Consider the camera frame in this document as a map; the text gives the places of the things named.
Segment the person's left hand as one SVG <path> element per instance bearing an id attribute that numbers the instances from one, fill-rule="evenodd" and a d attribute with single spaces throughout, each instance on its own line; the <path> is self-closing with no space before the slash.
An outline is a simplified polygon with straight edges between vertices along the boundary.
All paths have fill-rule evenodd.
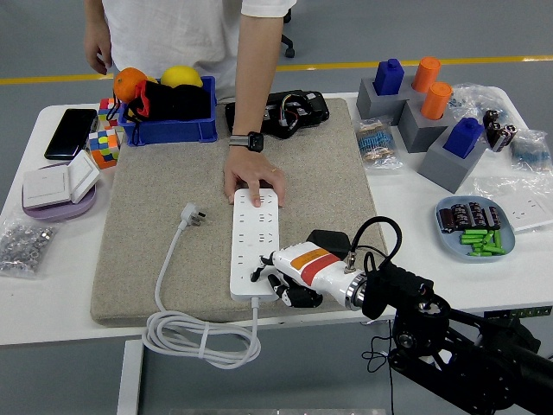
<path id="1" fill-rule="evenodd" d="M 228 202 L 234 203 L 235 192 L 244 183 L 249 189 L 251 204 L 259 208 L 262 182 L 274 189 L 279 206 L 283 207 L 286 190 L 283 171 L 262 153 L 249 151 L 242 146 L 231 146 L 224 166 L 224 191 Z"/>

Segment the person's right hand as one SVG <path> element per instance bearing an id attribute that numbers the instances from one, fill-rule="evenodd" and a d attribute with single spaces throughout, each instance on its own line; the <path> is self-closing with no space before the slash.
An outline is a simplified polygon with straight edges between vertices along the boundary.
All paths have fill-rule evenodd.
<path id="1" fill-rule="evenodd" d="M 89 66 L 101 75 L 106 75 L 112 66 L 111 37 L 109 29 L 87 27 L 84 37 L 84 51 Z"/>

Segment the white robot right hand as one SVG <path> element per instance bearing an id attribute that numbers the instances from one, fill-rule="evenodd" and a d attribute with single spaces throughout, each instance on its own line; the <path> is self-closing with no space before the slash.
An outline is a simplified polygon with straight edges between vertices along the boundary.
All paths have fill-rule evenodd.
<path id="1" fill-rule="evenodd" d="M 313 242 L 303 242 L 274 251 L 259 258 L 259 267 L 250 275 L 255 283 L 264 268 L 274 269 L 267 275 L 271 289 L 291 308 L 316 308 L 323 296 L 332 296 L 350 310 L 358 310 L 362 301 L 357 298 L 366 282 L 364 272 L 354 265 L 355 255 L 348 253 L 340 259 Z"/>

